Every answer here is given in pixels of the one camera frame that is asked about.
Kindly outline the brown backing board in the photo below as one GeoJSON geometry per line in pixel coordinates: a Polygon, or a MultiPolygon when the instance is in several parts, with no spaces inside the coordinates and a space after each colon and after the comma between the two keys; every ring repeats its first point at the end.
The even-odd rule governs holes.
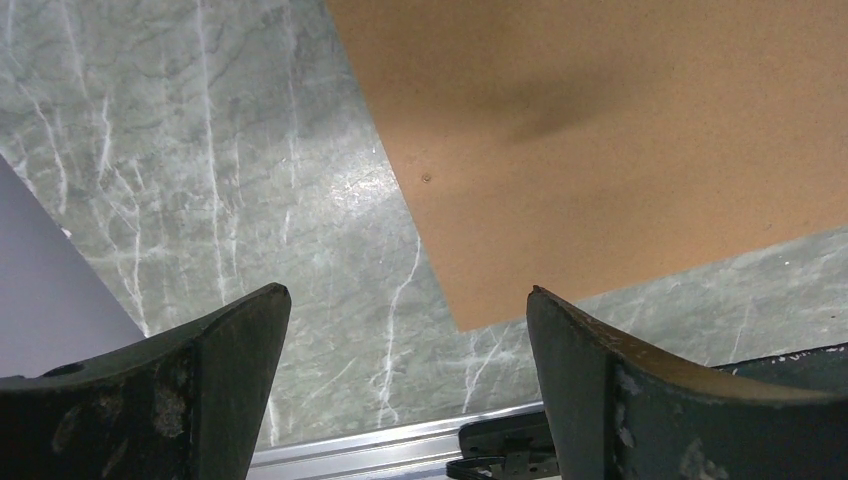
{"type": "Polygon", "coordinates": [[[843,1],[331,1],[459,329],[847,222],[843,1]]]}

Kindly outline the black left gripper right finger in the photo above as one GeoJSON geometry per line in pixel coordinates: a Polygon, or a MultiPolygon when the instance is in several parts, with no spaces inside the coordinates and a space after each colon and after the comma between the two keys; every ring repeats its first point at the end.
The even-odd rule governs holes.
{"type": "Polygon", "coordinates": [[[527,329],[565,479],[843,479],[847,347],[707,367],[535,287],[527,329]]]}

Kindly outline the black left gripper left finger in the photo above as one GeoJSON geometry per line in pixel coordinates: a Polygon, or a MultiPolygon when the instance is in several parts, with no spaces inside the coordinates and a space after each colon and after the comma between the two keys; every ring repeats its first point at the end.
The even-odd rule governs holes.
{"type": "Polygon", "coordinates": [[[5,479],[243,479],[292,299],[268,284],[130,346],[1,382],[5,479]]]}

